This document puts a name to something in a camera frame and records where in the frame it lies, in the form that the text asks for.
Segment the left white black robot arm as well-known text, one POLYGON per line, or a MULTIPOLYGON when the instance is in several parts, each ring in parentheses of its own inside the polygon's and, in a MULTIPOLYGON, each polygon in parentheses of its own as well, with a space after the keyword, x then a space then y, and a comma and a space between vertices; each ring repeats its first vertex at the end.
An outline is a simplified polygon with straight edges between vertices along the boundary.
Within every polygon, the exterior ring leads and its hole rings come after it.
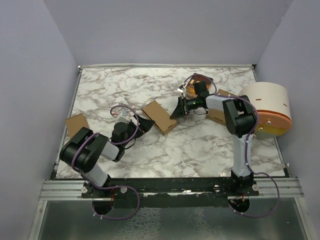
POLYGON ((113 126, 111 138, 94 133, 83 114, 65 120, 70 140, 62 147, 59 159, 93 185, 97 196, 106 197, 111 177, 98 164, 99 157, 118 162, 129 148, 128 143, 147 133, 155 121, 137 117, 137 124, 123 117, 113 126))

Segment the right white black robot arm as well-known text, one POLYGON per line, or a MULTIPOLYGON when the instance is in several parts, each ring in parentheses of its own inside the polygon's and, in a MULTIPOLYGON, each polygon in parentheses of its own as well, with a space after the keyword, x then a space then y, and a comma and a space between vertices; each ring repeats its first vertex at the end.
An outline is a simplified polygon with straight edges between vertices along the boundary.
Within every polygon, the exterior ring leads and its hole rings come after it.
POLYGON ((251 142, 257 126, 257 110, 246 95, 231 96, 210 94, 204 82, 194 84, 196 98, 178 97, 177 106, 171 114, 171 119, 187 116, 191 110, 203 108, 206 110, 223 111, 225 125, 233 137, 233 167, 232 181, 229 189, 240 196, 254 184, 254 173, 251 168, 251 142))

